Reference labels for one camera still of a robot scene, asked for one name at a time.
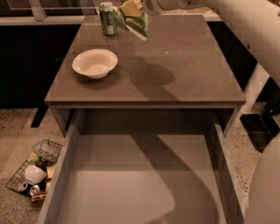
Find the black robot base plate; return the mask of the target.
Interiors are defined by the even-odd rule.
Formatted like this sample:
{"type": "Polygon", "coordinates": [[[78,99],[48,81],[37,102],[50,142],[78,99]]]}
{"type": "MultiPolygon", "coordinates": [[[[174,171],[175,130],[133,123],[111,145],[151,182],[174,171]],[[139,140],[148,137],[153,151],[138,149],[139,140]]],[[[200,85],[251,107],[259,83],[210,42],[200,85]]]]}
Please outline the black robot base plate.
{"type": "Polygon", "coordinates": [[[270,115],[244,114],[240,117],[253,147],[262,153],[266,146],[280,133],[280,128],[270,115]]]}

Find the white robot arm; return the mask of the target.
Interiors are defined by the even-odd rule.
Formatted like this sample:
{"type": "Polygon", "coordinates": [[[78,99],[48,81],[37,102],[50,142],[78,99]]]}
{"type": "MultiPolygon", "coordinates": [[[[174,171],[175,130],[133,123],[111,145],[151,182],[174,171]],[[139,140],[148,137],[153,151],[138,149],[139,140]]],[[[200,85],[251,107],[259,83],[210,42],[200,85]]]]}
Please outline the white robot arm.
{"type": "MultiPolygon", "coordinates": [[[[213,9],[280,87],[280,7],[267,0],[127,0],[121,10],[137,17],[198,6],[213,9]]],[[[280,133],[258,161],[244,224],[280,224],[280,133]]]]}

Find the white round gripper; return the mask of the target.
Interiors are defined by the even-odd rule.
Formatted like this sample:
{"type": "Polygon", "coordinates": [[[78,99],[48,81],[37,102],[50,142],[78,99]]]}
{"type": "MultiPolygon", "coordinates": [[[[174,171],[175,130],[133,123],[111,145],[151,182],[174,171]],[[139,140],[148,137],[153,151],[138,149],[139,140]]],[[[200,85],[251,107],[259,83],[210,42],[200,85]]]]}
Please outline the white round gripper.
{"type": "Polygon", "coordinates": [[[140,17],[144,11],[150,16],[164,13],[157,0],[127,0],[120,9],[125,16],[129,17],[140,17]]]}

